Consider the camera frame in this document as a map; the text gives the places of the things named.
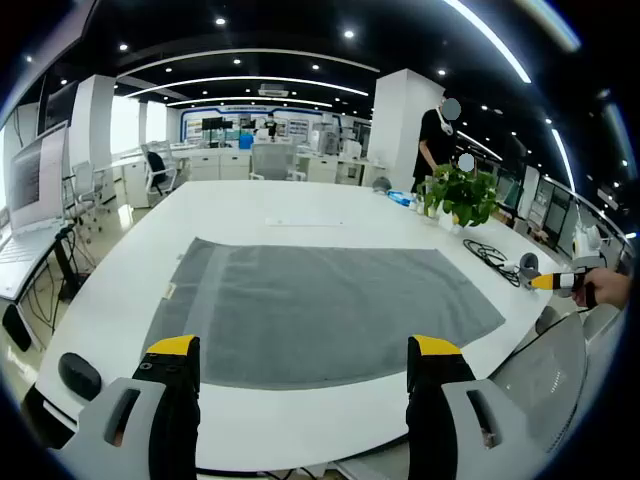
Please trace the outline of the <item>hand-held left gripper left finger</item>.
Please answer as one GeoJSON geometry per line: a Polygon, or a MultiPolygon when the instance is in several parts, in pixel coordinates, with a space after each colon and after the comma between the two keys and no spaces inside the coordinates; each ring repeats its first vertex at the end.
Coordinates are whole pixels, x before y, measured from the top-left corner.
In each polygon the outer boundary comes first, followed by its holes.
{"type": "Polygon", "coordinates": [[[74,479],[194,479],[200,424],[200,339],[151,345],[81,410],[77,430],[51,453],[74,479]]]}

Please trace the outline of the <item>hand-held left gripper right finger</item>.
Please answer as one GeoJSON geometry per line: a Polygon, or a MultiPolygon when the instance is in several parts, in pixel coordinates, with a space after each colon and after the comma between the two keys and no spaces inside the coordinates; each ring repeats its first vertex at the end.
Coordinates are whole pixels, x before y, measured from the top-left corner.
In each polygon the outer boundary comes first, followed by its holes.
{"type": "Polygon", "coordinates": [[[546,454],[527,417],[460,348],[412,335],[407,348],[410,479],[534,479],[546,454]]]}

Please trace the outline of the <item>person's right hand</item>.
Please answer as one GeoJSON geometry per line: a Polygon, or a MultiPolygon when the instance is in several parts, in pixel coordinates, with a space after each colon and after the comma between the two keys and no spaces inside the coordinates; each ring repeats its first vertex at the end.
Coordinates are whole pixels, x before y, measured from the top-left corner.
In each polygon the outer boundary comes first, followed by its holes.
{"type": "Polygon", "coordinates": [[[598,304],[609,304],[623,310],[629,300],[631,278],[606,268],[594,268],[584,278],[584,286],[572,293],[572,300],[586,307],[586,285],[594,286],[594,297],[598,304]]]}

